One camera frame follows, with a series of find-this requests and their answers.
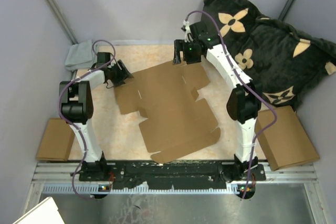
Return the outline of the brown cardboard box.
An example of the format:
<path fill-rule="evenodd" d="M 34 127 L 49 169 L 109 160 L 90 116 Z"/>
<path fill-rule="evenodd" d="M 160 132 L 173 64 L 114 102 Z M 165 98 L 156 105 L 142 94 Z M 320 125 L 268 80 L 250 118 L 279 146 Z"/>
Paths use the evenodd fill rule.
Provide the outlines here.
<path fill-rule="evenodd" d="M 218 121 L 198 91 L 210 80 L 200 63 L 170 61 L 134 72 L 115 88 L 121 114 L 138 111 L 139 128 L 151 159 L 164 164 L 216 144 Z"/>

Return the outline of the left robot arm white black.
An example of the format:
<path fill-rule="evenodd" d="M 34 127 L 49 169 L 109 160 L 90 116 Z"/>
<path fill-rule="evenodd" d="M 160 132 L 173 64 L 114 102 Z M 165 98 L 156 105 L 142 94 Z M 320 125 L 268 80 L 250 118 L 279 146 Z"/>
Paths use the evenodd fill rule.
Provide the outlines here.
<path fill-rule="evenodd" d="M 92 126 L 92 90 L 108 82 L 118 87 L 132 77 L 122 60 L 116 60 L 109 52 L 99 52 L 97 63 L 85 74 L 59 84 L 59 115 L 70 125 L 83 154 L 75 172 L 80 181 L 107 180 L 111 171 Z"/>

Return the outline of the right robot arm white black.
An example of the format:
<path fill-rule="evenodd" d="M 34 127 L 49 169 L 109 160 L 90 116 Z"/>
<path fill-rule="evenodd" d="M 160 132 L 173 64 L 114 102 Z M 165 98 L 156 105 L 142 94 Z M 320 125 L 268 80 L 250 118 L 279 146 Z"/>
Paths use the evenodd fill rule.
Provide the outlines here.
<path fill-rule="evenodd" d="M 234 163 L 224 168 L 222 174 L 227 182 L 246 180 L 253 168 L 258 166 L 255 153 L 255 125 L 261 101 L 262 85 L 246 75 L 230 55 L 221 35 L 211 34 L 204 22 L 183 22 L 184 39 L 174 41 L 173 64 L 185 61 L 199 63 L 205 58 L 211 63 L 231 89 L 226 109 L 236 122 L 237 145 Z"/>

